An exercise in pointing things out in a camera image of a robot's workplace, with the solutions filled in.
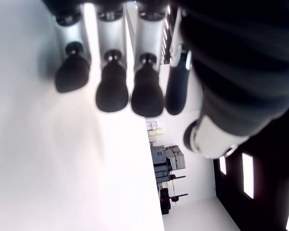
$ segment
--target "silver metal cylinder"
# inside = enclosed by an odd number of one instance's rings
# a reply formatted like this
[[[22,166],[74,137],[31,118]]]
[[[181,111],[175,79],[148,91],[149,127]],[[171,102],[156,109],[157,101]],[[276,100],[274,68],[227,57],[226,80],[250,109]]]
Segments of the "silver metal cylinder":
[[[105,54],[110,50],[120,51],[121,58],[119,63],[126,69],[125,7],[123,7],[123,16],[115,21],[103,21],[99,17],[96,17],[96,21],[101,69],[108,63],[108,60],[105,59]]]
[[[84,53],[83,55],[85,56],[87,61],[91,63],[90,47],[84,21],[83,5],[80,6],[80,14],[80,19],[71,26],[61,26],[58,24],[56,17],[53,17],[62,62],[68,57],[68,54],[66,53],[66,46],[71,42],[79,42],[80,44],[82,44]]]
[[[134,71],[136,72],[143,65],[140,57],[145,53],[149,53],[156,56],[157,61],[156,64],[153,65],[153,68],[159,72],[165,17],[158,21],[149,21],[143,19],[140,17],[140,14],[138,14],[137,21]]]

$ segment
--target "black sleeve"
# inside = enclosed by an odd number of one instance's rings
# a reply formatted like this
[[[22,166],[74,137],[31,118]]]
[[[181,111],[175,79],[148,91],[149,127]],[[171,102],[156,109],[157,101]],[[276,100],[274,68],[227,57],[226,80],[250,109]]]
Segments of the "black sleeve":
[[[252,135],[289,109],[289,0],[181,0],[203,111]]]

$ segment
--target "black rubber fingertip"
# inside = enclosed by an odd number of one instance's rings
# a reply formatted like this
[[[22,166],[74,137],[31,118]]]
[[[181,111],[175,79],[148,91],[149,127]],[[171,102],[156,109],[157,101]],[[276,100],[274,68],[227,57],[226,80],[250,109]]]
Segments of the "black rubber fingertip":
[[[170,67],[165,107],[169,114],[175,116],[182,112],[187,97],[189,70],[186,69],[187,54],[181,54],[176,67]]]
[[[89,80],[90,65],[79,55],[68,57],[55,75],[55,86],[59,93],[84,87]]]
[[[103,112],[120,111],[128,104],[126,70],[117,61],[113,60],[103,68],[95,101]]]
[[[145,64],[137,71],[131,97],[131,108],[136,114],[143,117],[156,117],[162,114],[163,92],[158,81],[158,72],[149,64]]]

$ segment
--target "robotic hand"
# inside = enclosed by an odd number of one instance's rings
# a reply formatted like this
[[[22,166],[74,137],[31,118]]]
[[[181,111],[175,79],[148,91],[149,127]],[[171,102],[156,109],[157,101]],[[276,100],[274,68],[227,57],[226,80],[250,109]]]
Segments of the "robotic hand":
[[[128,103],[123,0],[43,0],[54,15],[63,64],[55,78],[59,92],[83,87],[91,57],[82,4],[95,4],[102,76],[96,94],[100,110]],[[131,107],[154,117],[164,99],[158,84],[166,0],[141,0]],[[207,158],[219,158],[257,134],[289,108],[289,1],[173,1],[179,6],[171,44],[165,107],[172,115],[185,105],[189,70],[204,93],[200,118],[184,143]]]

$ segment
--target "gray machine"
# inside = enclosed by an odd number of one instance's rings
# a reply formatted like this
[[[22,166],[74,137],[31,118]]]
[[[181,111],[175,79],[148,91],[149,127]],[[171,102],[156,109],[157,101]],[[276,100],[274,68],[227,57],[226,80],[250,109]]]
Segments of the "gray machine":
[[[152,147],[151,155],[157,184],[176,179],[170,172],[185,168],[184,155],[177,145]]]

